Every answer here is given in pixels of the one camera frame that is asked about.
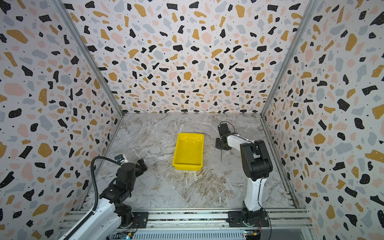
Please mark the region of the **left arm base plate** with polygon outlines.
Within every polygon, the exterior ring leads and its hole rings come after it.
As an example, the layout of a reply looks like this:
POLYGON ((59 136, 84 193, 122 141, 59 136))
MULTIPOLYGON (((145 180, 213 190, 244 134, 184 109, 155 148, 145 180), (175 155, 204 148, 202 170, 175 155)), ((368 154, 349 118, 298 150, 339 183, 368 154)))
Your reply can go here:
POLYGON ((120 228, 122 229, 145 229, 149 218, 148 212, 128 211, 123 214, 120 228))

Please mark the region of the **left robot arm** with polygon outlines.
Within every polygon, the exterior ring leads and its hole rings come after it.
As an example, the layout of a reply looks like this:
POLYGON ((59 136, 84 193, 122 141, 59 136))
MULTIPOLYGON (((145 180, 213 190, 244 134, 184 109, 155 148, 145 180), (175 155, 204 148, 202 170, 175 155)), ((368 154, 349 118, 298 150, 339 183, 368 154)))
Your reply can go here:
POLYGON ((91 178, 95 193, 93 207, 67 232, 62 240, 107 240, 110 235, 119 232, 125 239, 131 240, 138 229, 147 227, 148 212, 134 213, 132 207, 124 204, 132 196, 137 177, 148 170, 143 159, 130 163, 123 155, 114 160, 98 156, 91 161, 91 178), (95 162, 104 160, 119 166, 116 177, 99 193, 95 162))

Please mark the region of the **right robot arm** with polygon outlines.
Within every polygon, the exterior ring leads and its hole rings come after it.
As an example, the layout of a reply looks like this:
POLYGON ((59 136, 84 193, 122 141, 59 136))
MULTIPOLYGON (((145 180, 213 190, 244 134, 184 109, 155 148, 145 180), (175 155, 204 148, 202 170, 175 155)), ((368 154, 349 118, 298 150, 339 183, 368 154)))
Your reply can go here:
POLYGON ((218 125, 219 137, 216 148, 240 152, 242 168, 248 178, 247 193, 241 210, 242 222, 254 226, 262 222, 265 213, 262 206, 262 193, 265 182, 273 171, 273 164, 267 146, 263 140, 248 140, 228 127, 230 123, 222 121, 218 125))

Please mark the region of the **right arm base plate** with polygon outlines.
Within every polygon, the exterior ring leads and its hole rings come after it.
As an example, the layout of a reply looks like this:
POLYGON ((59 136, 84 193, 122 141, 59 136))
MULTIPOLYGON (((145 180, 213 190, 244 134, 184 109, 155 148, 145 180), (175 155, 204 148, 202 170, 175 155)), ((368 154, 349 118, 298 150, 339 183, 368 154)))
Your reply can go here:
POLYGON ((264 210, 255 212, 247 211, 229 211, 226 222, 230 228, 259 228, 269 227, 269 218, 264 210))

